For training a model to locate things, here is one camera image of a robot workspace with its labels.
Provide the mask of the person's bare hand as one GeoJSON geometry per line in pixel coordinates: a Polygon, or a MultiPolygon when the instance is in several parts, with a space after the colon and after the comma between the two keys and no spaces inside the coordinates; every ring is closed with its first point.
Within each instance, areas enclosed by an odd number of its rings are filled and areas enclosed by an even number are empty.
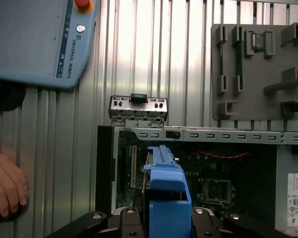
{"type": "Polygon", "coordinates": [[[19,205],[26,205],[27,182],[22,170],[10,158],[0,153],[0,215],[15,213],[19,205]]]}

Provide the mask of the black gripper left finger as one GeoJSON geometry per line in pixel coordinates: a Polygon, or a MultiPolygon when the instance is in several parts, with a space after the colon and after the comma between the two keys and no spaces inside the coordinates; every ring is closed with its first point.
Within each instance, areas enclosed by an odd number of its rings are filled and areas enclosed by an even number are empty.
{"type": "Polygon", "coordinates": [[[86,213],[48,235],[49,238],[144,238],[144,228],[137,208],[127,207],[119,215],[86,213]]]}

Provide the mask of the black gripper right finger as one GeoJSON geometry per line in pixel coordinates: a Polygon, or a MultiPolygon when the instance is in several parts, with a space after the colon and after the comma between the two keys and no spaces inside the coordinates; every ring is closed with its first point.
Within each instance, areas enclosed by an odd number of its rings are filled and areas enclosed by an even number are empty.
{"type": "Polygon", "coordinates": [[[288,235],[244,213],[227,211],[224,219],[211,210],[194,207],[192,210],[193,238],[287,238],[288,235]]]}

